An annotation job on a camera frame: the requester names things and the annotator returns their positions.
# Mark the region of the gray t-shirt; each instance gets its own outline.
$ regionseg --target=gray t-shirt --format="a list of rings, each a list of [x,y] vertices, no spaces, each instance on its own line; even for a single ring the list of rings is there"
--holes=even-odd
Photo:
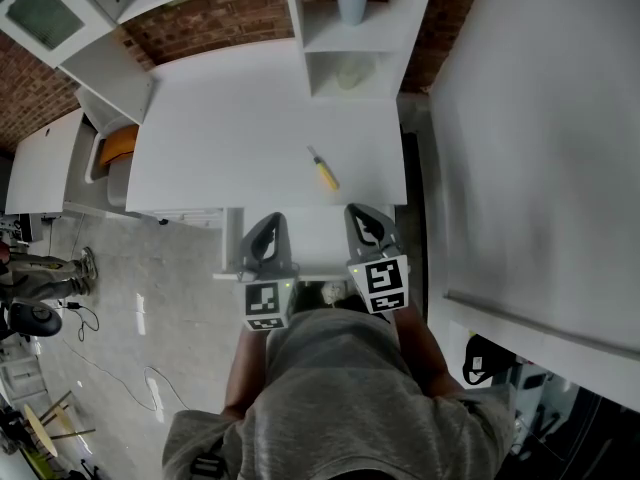
[[[509,385],[428,398],[391,325],[353,311],[295,315],[267,348],[267,383],[243,421],[176,414],[168,480],[215,443],[228,478],[325,480],[373,469],[397,480],[493,478],[513,441]]]

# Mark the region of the hand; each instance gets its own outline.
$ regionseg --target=hand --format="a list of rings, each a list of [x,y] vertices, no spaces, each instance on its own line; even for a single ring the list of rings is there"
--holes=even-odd
[[[11,249],[4,242],[0,241],[0,261],[2,263],[8,263],[11,259]]]

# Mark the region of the wooden stool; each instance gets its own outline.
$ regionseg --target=wooden stool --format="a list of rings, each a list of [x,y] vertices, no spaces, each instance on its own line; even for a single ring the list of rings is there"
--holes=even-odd
[[[54,457],[58,456],[58,450],[56,450],[53,441],[56,439],[66,439],[68,437],[77,437],[82,436],[84,434],[90,434],[91,432],[95,432],[96,429],[92,428],[90,430],[82,430],[80,432],[76,432],[73,428],[73,423],[69,419],[69,416],[64,412],[65,409],[69,407],[66,405],[64,408],[62,407],[62,402],[71,394],[71,391],[66,393],[60,400],[55,402],[48,410],[45,412],[40,418],[38,418],[31,407],[27,404],[24,405],[24,412],[29,420],[31,428],[35,432],[36,436],[40,440],[40,442],[44,445],[44,447],[53,455]],[[53,420],[58,418],[62,426],[69,432],[68,434],[61,434],[58,436],[49,436],[46,429],[44,428],[47,424],[51,423]]]

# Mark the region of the person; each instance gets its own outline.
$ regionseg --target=person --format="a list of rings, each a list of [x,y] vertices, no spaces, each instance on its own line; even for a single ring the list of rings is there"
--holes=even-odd
[[[87,280],[98,277],[89,247],[82,249],[80,260],[65,261],[55,256],[12,253],[6,243],[0,242],[0,263],[0,275],[10,274],[6,276],[8,282],[2,283],[10,298],[42,301],[89,295]]]
[[[243,328],[224,409],[175,415],[164,478],[493,478],[513,388],[465,391],[415,304],[389,315],[397,335],[351,309],[295,313],[270,336]]]

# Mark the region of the concrete floor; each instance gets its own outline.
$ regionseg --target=concrete floor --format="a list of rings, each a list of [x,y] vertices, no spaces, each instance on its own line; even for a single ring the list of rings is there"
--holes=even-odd
[[[222,234],[153,220],[63,217],[30,252],[47,254],[49,231],[52,255],[70,259],[73,251],[77,258],[89,246],[100,273],[91,295],[70,299],[96,312],[99,332],[86,329],[81,343],[80,319],[64,311],[62,331],[38,340],[50,397],[72,390],[78,427],[97,429],[84,440],[58,441],[61,462],[80,469],[86,458],[112,479],[160,478],[169,425],[184,405],[166,380],[147,370],[149,384],[157,385],[154,410],[145,366],[164,374],[187,407],[222,408],[242,325],[233,283],[212,279]],[[90,314],[85,318],[93,322]]]

